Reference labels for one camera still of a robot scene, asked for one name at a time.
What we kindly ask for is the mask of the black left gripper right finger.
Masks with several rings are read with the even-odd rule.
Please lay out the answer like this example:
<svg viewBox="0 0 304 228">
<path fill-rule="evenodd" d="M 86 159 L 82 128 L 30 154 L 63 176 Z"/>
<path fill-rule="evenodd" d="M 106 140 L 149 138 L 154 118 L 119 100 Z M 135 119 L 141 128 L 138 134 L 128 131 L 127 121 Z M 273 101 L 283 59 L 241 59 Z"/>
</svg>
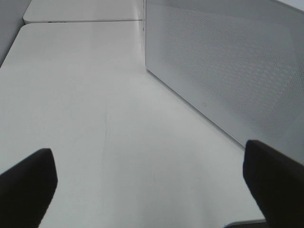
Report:
<svg viewBox="0 0 304 228">
<path fill-rule="evenodd" d="M 304 226 L 304 167 L 258 140 L 246 143 L 243 178 L 271 228 Z"/>
</svg>

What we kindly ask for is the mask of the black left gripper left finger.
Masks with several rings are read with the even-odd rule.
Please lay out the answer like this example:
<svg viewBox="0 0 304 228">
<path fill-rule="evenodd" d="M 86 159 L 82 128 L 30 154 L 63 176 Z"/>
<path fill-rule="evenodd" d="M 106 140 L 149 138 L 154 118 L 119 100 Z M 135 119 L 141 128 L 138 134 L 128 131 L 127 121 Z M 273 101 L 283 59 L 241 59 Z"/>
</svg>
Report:
<svg viewBox="0 0 304 228">
<path fill-rule="evenodd" d="M 57 188 L 52 150 L 40 149 L 0 176 L 0 226 L 39 227 Z"/>
</svg>

